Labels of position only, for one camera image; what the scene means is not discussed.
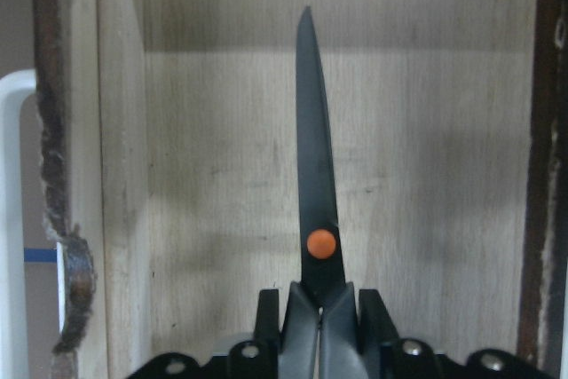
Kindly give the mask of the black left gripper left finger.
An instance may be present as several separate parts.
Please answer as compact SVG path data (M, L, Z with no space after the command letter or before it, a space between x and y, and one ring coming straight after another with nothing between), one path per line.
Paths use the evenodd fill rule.
M159 355L131 378L276 378L280 348L279 291L259 293L253 335L234 344L226 355L214 355L203 366L178 352Z

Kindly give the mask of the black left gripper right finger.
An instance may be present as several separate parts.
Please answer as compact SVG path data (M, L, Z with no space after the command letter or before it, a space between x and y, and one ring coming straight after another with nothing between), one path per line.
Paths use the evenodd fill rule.
M360 344L371 378L548 378L502 350L471 353L460 364L415 337L401 337L375 289L359 292Z

